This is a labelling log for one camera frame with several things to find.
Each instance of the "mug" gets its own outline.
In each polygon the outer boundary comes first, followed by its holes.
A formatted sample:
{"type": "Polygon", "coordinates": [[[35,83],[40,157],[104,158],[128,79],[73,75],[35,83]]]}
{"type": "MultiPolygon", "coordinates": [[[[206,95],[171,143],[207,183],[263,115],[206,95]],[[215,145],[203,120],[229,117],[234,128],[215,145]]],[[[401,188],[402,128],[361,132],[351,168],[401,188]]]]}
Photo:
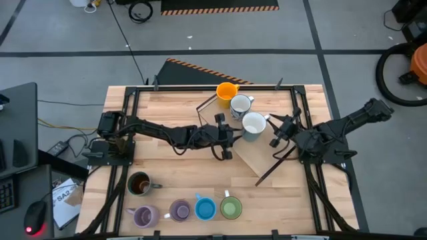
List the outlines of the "mug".
{"type": "Polygon", "coordinates": [[[159,221],[159,210],[154,206],[145,205],[137,209],[127,208],[133,215],[133,222],[139,228],[155,227],[159,221]]]}
{"type": "Polygon", "coordinates": [[[236,219],[242,214],[242,203],[236,197],[230,197],[228,190],[226,198],[221,202],[221,213],[226,219],[236,219]]]}
{"type": "Polygon", "coordinates": [[[255,141],[264,131],[267,125],[269,115],[261,115],[261,113],[248,113],[243,117],[243,138],[246,141],[255,141]]]}
{"type": "Polygon", "coordinates": [[[132,174],[127,181],[127,190],[137,196],[144,196],[153,188],[162,188],[160,184],[154,184],[147,173],[137,172],[132,174]]]}
{"type": "Polygon", "coordinates": [[[235,120],[241,121],[246,113],[249,113],[254,97],[237,94],[230,101],[230,111],[235,120]]]}
{"type": "Polygon", "coordinates": [[[197,202],[194,206],[194,213],[200,220],[209,221],[215,217],[216,204],[209,197],[200,197],[199,193],[195,194],[197,202]]]}
{"type": "Polygon", "coordinates": [[[230,108],[230,101],[238,94],[239,87],[238,84],[233,83],[221,83],[216,87],[216,97],[220,107],[230,108]]]}
{"type": "Polygon", "coordinates": [[[189,209],[189,203],[186,200],[176,200],[171,204],[169,213],[165,214],[165,218],[172,218],[172,220],[181,223],[188,219],[189,209]]]}

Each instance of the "computer mouse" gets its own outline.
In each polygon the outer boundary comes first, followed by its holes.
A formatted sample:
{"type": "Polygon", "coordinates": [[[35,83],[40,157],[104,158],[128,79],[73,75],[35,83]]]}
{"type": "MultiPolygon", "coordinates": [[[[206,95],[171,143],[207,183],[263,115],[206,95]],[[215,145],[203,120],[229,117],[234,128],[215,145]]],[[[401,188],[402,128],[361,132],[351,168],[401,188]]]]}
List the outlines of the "computer mouse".
{"type": "Polygon", "coordinates": [[[43,222],[45,221],[46,203],[44,201],[36,201],[32,203],[24,216],[24,231],[28,235],[34,235],[40,231],[43,222]]]}

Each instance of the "purple mug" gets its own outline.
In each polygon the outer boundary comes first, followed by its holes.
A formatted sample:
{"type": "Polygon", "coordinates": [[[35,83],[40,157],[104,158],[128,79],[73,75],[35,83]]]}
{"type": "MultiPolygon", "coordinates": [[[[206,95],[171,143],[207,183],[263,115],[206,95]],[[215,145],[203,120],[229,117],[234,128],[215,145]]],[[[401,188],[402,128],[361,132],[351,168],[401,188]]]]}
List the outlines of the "purple mug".
{"type": "Polygon", "coordinates": [[[154,206],[145,205],[137,209],[127,208],[133,215],[133,222],[139,228],[155,227],[159,221],[159,210],[154,206]]]}
{"type": "Polygon", "coordinates": [[[165,218],[181,223],[188,219],[190,213],[190,206],[186,200],[179,199],[174,201],[169,208],[169,213],[165,214],[165,218]]]}

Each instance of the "keyboard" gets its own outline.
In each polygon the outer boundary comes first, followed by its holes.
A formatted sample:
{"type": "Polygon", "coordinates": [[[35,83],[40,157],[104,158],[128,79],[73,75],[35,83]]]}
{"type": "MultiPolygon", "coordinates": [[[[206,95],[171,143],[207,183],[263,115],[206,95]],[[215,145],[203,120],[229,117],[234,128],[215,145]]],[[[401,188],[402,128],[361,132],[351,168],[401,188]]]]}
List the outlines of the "keyboard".
{"type": "Polygon", "coordinates": [[[17,193],[13,177],[0,179],[0,214],[17,207],[17,193]]]}

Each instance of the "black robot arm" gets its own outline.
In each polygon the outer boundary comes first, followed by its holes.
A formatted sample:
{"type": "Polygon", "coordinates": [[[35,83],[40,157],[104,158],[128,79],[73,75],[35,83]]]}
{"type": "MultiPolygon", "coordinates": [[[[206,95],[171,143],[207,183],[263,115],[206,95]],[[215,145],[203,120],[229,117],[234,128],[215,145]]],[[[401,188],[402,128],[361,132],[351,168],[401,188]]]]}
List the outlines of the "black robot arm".
{"type": "Polygon", "coordinates": [[[280,117],[271,115],[283,121],[280,127],[275,126],[271,121],[276,139],[270,145],[277,147],[280,139],[292,140],[299,151],[300,161],[309,163],[343,163],[351,158],[356,151],[348,149],[346,134],[367,124],[387,121],[394,112],[383,101],[371,99],[363,108],[345,116],[341,119],[330,120],[313,126],[312,129],[304,129],[294,121],[301,113],[297,109],[294,116],[280,117]]]}
{"type": "Polygon", "coordinates": [[[207,124],[201,127],[196,125],[166,127],[138,117],[124,116],[119,111],[110,111],[101,116],[97,133],[106,140],[122,138],[135,133],[147,135],[168,142],[174,150],[175,148],[182,149],[181,153],[175,150],[178,155],[184,154],[187,149],[196,150],[210,147],[216,159],[231,159],[232,152],[228,149],[233,147],[233,143],[240,138],[240,136],[234,137],[233,132],[240,129],[223,124],[224,114],[215,115],[215,120],[218,126],[207,124]],[[123,123],[123,127],[118,128],[119,123],[123,123]],[[222,157],[218,157],[214,151],[214,146],[218,145],[223,149],[222,157]]]}

